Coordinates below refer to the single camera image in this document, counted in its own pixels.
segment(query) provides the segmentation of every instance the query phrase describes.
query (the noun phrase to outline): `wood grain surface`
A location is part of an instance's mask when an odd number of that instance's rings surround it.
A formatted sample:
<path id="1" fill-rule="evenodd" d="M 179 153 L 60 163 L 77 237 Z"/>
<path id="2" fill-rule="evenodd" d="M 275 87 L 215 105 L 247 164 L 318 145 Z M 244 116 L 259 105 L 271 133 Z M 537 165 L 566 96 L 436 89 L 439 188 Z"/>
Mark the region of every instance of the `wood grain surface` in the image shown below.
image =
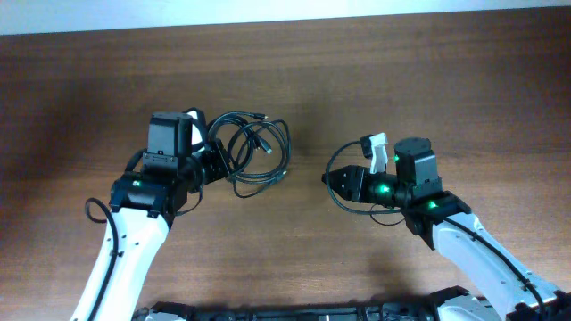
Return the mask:
<path id="1" fill-rule="evenodd" d="M 405 226 L 329 199 L 331 154 L 380 131 L 392 144 L 430 138 L 445 188 L 571 291 L 570 75 L 569 8 L 0 37 L 0 318 L 71 316 L 104 233 L 85 199 L 109 200 L 152 112 L 193 106 L 209 119 L 286 120 L 292 163 L 252 199 L 207 186 L 175 221 L 138 307 L 474 290 Z M 349 163 L 366 164 L 357 148 L 338 165 Z"/>

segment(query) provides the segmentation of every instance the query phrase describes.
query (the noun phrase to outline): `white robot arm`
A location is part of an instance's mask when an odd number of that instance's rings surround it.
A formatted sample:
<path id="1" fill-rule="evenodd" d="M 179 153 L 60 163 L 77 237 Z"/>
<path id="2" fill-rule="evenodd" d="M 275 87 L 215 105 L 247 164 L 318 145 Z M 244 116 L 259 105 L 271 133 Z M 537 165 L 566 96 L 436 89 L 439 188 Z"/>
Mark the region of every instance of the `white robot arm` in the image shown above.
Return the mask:
<path id="1" fill-rule="evenodd" d="M 335 157 L 359 144 L 372 160 L 370 169 L 349 165 L 331 171 Z M 394 146 L 396 175 L 385 170 L 384 133 L 364 136 L 339 149 L 327 164 L 322 181 L 335 203 L 356 214 L 401 212 L 407 228 L 433 250 L 456 264 L 489 301 L 495 312 L 465 293 L 447 292 L 433 307 L 439 320 L 546 320 L 557 315 L 566 296 L 519 262 L 484 229 L 478 217 L 459 197 L 443 191 L 436 157 L 425 138 L 407 138 Z M 388 209 L 363 211 L 347 208 L 346 201 L 383 205 Z"/>
<path id="2" fill-rule="evenodd" d="M 118 250 L 113 250 L 108 223 L 101 251 L 71 321 L 90 317 L 94 321 L 130 320 L 151 262 L 169 233 L 164 217 L 151 218 L 147 210 L 121 208 L 111 215 L 117 228 Z M 110 264 L 113 256 L 116 259 Z M 111 276 L 105 282 L 109 267 Z"/>

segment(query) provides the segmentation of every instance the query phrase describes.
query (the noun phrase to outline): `white arm casing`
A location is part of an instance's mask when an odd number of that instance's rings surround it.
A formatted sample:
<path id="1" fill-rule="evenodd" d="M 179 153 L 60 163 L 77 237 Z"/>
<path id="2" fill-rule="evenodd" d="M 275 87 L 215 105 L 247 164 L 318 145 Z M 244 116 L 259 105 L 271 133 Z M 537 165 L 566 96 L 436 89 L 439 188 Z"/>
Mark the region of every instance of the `white arm casing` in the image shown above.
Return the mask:
<path id="1" fill-rule="evenodd" d="M 488 306 L 489 301 L 481 302 L 471 294 L 461 295 L 438 307 L 438 317 L 441 321 L 500 321 L 496 311 Z"/>
<path id="2" fill-rule="evenodd" d="M 478 233 L 488 243 L 508 258 L 513 265 L 534 284 L 543 302 L 556 298 L 557 286 L 544 281 L 519 262 L 484 229 L 474 214 L 459 213 L 448 217 L 462 226 Z M 433 226 L 433 241 L 436 250 L 454 262 L 490 301 L 501 320 L 523 302 L 537 307 L 535 297 L 523 286 L 508 266 L 483 244 L 450 223 Z"/>
<path id="3" fill-rule="evenodd" d="M 162 216 L 148 218 L 146 210 L 121 208 L 112 213 L 119 235 L 119 254 L 94 320 L 130 320 L 154 256 L 169 233 Z M 85 321 L 95 304 L 112 251 L 107 224 L 103 245 L 71 321 Z"/>

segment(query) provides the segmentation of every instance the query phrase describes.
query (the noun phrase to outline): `black cable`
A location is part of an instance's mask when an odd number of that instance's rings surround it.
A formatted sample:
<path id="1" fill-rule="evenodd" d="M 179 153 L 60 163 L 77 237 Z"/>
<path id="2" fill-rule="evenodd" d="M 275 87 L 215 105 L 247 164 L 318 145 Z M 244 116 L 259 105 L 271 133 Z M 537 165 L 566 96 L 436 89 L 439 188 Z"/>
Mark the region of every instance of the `black cable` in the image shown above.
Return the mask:
<path id="1" fill-rule="evenodd" d="M 137 166 L 138 162 L 143 157 L 143 154 L 146 153 L 146 148 L 143 148 L 136 152 L 130 160 L 128 160 L 127 166 L 125 167 L 125 171 L 133 171 Z"/>
<path id="2" fill-rule="evenodd" d="M 373 208 L 374 208 L 375 206 L 377 206 L 377 205 L 378 205 L 378 204 L 373 204 L 373 206 L 371 206 L 371 209 L 370 209 L 369 211 L 372 211 Z M 382 226 L 397 226 L 397 225 L 399 225 L 400 223 L 402 223 L 402 221 L 404 221 L 404 218 L 403 218 L 403 219 L 401 219 L 401 220 L 398 221 L 398 222 L 394 222 L 394 223 L 383 223 L 383 222 L 379 222 L 378 220 L 376 220 L 375 217 L 373 217 L 373 214 L 371 214 L 370 217 L 371 217 L 371 219 L 372 219 L 375 223 L 377 223 L 377 224 L 379 224 L 379 225 L 382 225 Z"/>
<path id="3" fill-rule="evenodd" d="M 331 185 L 329 183 L 329 171 L 331 170 L 331 166 L 333 165 L 333 162 L 335 161 L 335 158 L 337 158 L 337 156 L 339 156 L 339 154 L 347 147 L 355 145 L 355 144 L 360 144 L 359 141 L 355 141 L 355 142 L 350 142 L 345 144 L 343 147 L 339 148 L 337 150 L 337 152 L 335 152 L 333 154 L 333 156 L 331 156 L 331 160 L 329 160 L 329 163 L 327 164 L 327 166 L 325 167 L 325 185 L 327 186 L 327 190 L 329 191 L 329 195 L 331 196 L 331 199 L 333 200 L 333 202 L 335 202 L 335 204 L 337 204 L 337 206 L 339 206 L 340 208 L 353 213 L 353 214 L 361 214 L 361 215 L 372 215 L 372 214 L 394 214 L 394 213 L 400 213 L 400 210 L 354 210 L 354 209 L 350 209 L 348 207 L 346 207 L 345 205 L 341 204 L 341 202 L 339 202 L 339 200 L 337 199 L 337 197 L 335 197 L 335 194 L 333 193 L 333 189 L 331 189 Z"/>
<path id="4" fill-rule="evenodd" d="M 91 216 L 91 213 L 89 211 L 89 205 L 91 203 L 95 203 L 101 208 L 101 210 L 103 211 L 103 213 L 107 217 L 107 220 L 97 219 L 97 218 L 93 218 Z M 112 240 L 113 240 L 113 249 L 111 252 L 111 260 L 109 261 L 109 267 L 107 268 L 107 272 L 105 273 L 105 278 L 103 279 L 103 282 L 101 283 L 101 288 L 99 289 L 99 294 L 97 294 L 97 299 L 95 300 L 95 304 L 93 306 L 93 309 L 91 310 L 91 313 L 89 314 L 89 317 L 87 318 L 87 321 L 92 321 L 95 318 L 95 316 L 97 315 L 97 310 L 99 309 L 99 306 L 101 305 L 101 301 L 103 300 L 103 297 L 105 295 L 105 290 L 107 289 L 107 284 L 109 283 L 109 280 L 111 279 L 111 275 L 113 273 L 113 268 L 115 267 L 115 261 L 117 260 L 117 254 L 118 254 L 117 252 L 119 251 L 119 236 L 117 234 L 117 227 L 115 226 L 115 220 L 113 219 L 111 212 L 109 211 L 109 209 L 107 209 L 107 206 L 105 206 L 105 204 L 103 204 L 103 202 L 101 202 L 101 201 L 99 201 L 93 197 L 88 198 L 86 201 L 85 211 L 86 211 L 87 217 L 92 222 L 99 223 L 99 224 L 109 222 L 109 226 L 111 228 L 111 233 L 112 233 Z"/>
<path id="5" fill-rule="evenodd" d="M 188 210 L 181 210 L 181 211 L 176 212 L 176 213 L 175 213 L 175 216 L 176 216 L 176 217 L 185 215 L 185 214 L 187 214 L 189 211 L 194 210 L 194 209 L 196 209 L 196 208 L 198 207 L 198 205 L 200 204 L 200 202 L 203 201 L 203 197 L 204 197 L 204 192 L 203 192 L 203 187 L 202 187 L 202 186 L 199 187 L 198 193 L 199 193 L 199 196 L 198 196 L 198 201 L 196 202 L 196 204 L 195 204 L 192 208 L 190 208 L 190 209 L 188 209 Z"/>
<path id="6" fill-rule="evenodd" d="M 458 223 L 456 221 L 453 221 L 449 218 L 440 218 L 439 219 L 439 218 L 433 217 L 433 219 L 442 220 L 446 223 L 449 223 L 449 224 L 461 229 L 466 234 L 470 235 L 473 239 L 479 241 L 481 244 L 483 244 L 485 247 L 487 247 L 490 251 L 492 251 L 492 253 L 494 253 L 498 258 L 500 258 L 508 266 L 508 268 L 516 275 L 516 277 L 519 279 L 519 281 L 524 284 L 525 288 L 527 290 L 529 290 L 529 292 L 535 297 L 535 299 L 537 300 L 537 304 L 539 306 L 539 320 L 541 321 L 541 320 L 543 320 L 544 317 L 547 317 L 545 315 L 546 310 L 545 310 L 545 305 L 543 304 L 543 299 L 542 299 L 541 295 L 537 292 L 537 290 L 535 290 L 534 285 L 529 281 L 529 279 L 526 278 L 523 275 L 523 273 L 521 273 L 517 269 L 517 267 L 514 266 L 514 264 L 505 255 L 503 255 L 503 253 L 501 253 L 493 245 L 488 243 L 482 236 L 478 235 L 476 232 L 474 232 L 471 229 L 461 225 L 460 223 Z"/>
<path id="7" fill-rule="evenodd" d="M 254 118 L 258 121 L 249 122 L 243 116 Z M 273 121 L 264 119 L 266 119 L 266 116 L 260 113 L 231 111 L 219 116 L 208 125 L 209 140 L 217 138 L 218 131 L 223 126 L 234 125 L 238 127 L 238 130 L 228 141 L 228 158 L 232 167 L 228 181 L 232 183 L 234 194 L 240 198 L 252 197 L 280 182 L 284 178 L 287 166 L 291 160 L 292 146 L 289 127 L 281 119 Z M 251 163 L 255 150 L 261 148 L 267 153 L 273 152 L 269 143 L 260 135 L 263 131 L 269 132 L 277 141 L 281 152 L 279 164 L 268 172 L 245 173 L 244 171 Z M 244 136 L 245 140 L 235 155 L 236 141 L 240 136 Z M 237 183 L 260 185 L 261 187 L 252 193 L 240 194 L 237 190 Z"/>

